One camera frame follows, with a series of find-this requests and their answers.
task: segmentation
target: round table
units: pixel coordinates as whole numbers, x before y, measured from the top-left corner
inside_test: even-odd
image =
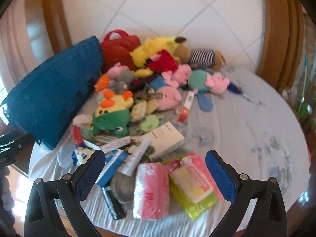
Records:
[[[209,150],[216,150],[238,173],[246,173],[257,180],[276,177],[288,210],[306,190],[309,180],[308,150],[301,127],[283,98],[261,78],[244,69],[229,66],[223,67],[222,72],[263,105],[255,105],[229,92],[224,99],[209,93],[207,96],[213,103],[213,110],[201,111],[195,98],[185,124],[177,123],[172,111],[162,113],[185,137],[184,146],[167,155],[167,158],[184,152],[194,152],[204,158]],[[183,99],[186,94],[186,91],[182,91]],[[79,113],[92,114],[95,108],[96,99],[92,96]],[[35,144],[29,178],[35,180],[42,177],[49,181],[73,172],[75,167],[65,163],[65,156],[69,156],[73,149],[72,142],[70,126],[53,151]],[[246,228],[254,205],[253,200],[239,230]],[[101,189],[95,185],[81,206],[94,225],[125,236],[204,237],[215,229],[230,202],[220,201],[192,221],[171,195],[169,215],[161,220],[134,219],[129,209],[126,218],[114,221]]]

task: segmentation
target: red handle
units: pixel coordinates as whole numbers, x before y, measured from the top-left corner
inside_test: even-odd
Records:
[[[125,31],[121,30],[121,29],[115,29],[111,32],[108,32],[105,36],[105,38],[103,39],[103,42],[104,41],[110,41],[110,36],[112,33],[117,33],[119,34],[121,37],[127,37],[128,36],[128,33],[126,33]]]

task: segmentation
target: blue storage box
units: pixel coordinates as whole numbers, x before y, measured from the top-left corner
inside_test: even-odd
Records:
[[[36,67],[1,103],[9,122],[37,143],[54,149],[94,91],[103,57],[96,37],[54,55]]]

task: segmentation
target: red bag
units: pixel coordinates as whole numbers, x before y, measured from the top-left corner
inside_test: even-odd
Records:
[[[112,33],[117,33],[121,37],[110,40]],[[101,67],[102,73],[106,73],[110,67],[118,62],[128,66],[130,70],[137,69],[132,61],[130,52],[140,46],[139,37],[129,36],[125,31],[116,29],[108,32],[100,45],[104,59],[104,65]]]

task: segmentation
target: screw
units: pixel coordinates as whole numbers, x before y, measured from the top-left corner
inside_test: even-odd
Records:
[[[65,181],[68,181],[71,177],[72,177],[71,174],[65,174],[65,175],[63,176],[63,179],[64,179]]]
[[[248,176],[246,174],[240,174],[239,177],[240,177],[241,180],[247,180],[248,179]]]
[[[36,178],[35,181],[34,181],[34,183],[35,183],[35,184],[39,184],[41,181],[42,181],[41,178]]]
[[[271,183],[277,183],[277,180],[274,177],[270,177],[270,182]]]

